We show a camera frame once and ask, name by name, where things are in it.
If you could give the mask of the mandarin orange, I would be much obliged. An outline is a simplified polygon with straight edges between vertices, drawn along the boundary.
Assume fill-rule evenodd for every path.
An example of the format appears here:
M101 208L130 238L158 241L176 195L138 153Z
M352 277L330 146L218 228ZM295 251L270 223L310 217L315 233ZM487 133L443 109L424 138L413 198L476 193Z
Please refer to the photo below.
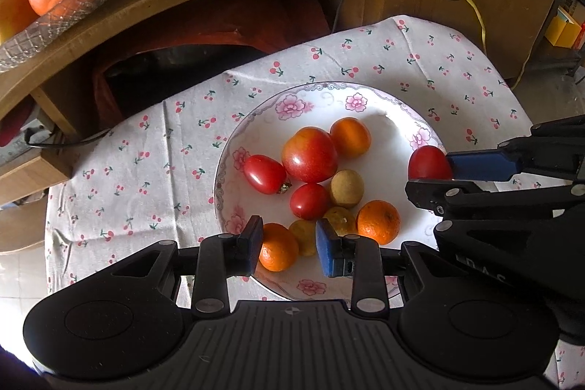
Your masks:
M369 151L372 144L370 130L356 118L337 120L329 134L340 158L359 158Z
M401 216L397 208L383 200L366 203L358 212L356 227L359 235L387 246L400 232Z

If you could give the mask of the red cherry tomato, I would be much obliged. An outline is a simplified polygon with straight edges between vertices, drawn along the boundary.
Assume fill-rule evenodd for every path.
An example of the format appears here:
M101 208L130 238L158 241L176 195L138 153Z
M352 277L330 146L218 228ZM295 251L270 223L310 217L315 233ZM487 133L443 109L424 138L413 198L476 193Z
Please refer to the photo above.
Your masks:
M331 207L329 192L320 184L302 185L291 195L291 212L305 221L319 220Z
M243 172L248 183L265 195L283 194L291 187L284 166L263 154L254 154L247 158Z
M438 147L424 145L411 154L408 179L451 180L453 171L445 153Z

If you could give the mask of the large orange-red tomato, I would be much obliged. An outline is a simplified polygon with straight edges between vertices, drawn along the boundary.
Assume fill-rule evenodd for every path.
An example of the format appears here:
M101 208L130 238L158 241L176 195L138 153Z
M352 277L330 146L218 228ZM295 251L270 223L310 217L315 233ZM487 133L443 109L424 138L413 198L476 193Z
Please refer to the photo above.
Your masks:
M304 127L284 144L282 164L292 178L320 183L337 172L338 155L330 134L317 127Z

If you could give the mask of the yellow box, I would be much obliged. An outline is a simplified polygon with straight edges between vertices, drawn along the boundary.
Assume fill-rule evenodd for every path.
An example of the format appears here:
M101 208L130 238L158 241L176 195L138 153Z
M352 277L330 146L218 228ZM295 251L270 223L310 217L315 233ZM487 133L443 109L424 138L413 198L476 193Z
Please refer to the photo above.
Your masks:
M581 25L571 16L567 16L563 11L558 10L548 25L544 36L552 46L572 49L580 32Z

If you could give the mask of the wooden tv stand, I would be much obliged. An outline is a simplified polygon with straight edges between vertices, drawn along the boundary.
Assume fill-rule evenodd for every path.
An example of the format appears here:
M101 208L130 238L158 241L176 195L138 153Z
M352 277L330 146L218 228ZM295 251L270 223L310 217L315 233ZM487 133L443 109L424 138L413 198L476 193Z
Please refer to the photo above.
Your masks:
M158 239L192 246L216 232L215 171L228 137L273 94L319 81L356 82L399 98L425 118L418 147L491 147L528 132L509 86L531 30L507 11L539 13L547 0L345 0L326 31L328 0L184 0L144 5L139 22L79 45L33 95L56 103L85 147L59 151L71 166L46 205L50 281L91 273Z

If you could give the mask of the small orange tomato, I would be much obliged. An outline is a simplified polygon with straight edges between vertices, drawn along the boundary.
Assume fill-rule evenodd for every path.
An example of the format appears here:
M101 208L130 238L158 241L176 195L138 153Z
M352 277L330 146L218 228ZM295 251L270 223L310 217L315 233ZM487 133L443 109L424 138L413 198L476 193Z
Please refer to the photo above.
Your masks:
M263 228L260 263L270 272L285 271L297 262L298 242L284 226L267 223Z

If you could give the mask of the yellow apple in dish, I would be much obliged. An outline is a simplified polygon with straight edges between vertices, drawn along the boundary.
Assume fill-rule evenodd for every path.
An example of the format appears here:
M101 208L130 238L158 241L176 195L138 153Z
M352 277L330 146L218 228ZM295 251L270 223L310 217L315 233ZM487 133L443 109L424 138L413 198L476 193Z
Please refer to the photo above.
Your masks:
M0 0L0 42L26 30L37 18L29 0Z

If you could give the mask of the pale longan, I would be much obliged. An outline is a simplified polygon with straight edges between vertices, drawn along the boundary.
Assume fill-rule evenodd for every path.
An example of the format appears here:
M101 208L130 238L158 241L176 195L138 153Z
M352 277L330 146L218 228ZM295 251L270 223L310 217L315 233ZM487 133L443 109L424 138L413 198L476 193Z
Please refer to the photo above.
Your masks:
M331 178L329 189L331 200L336 206L352 208L362 200L365 184L358 172L343 169Z

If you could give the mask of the cherry print tablecloth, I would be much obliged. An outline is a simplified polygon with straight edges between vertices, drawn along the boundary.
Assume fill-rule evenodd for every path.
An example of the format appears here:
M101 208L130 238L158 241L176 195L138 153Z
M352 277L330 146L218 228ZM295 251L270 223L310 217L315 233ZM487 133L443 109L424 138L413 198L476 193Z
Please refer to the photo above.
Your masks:
M525 136L532 122L495 66L452 29L408 16L283 50L174 95L116 126L50 192L46 272L53 301L85 292L44 319L39 341L65 364L58 389L448 389L380 327L351 318L347 278L316 257L229 281L246 323L196 325L170 354L136 344L137 309L95 288L119 262L161 239L195 246L241 232L258 214L289 224L287 198L243 176L253 154L279 158L304 127L354 117L373 144L355 162L367 199L401 214L401 239L432 245L436 218L404 193L418 147L472 151Z

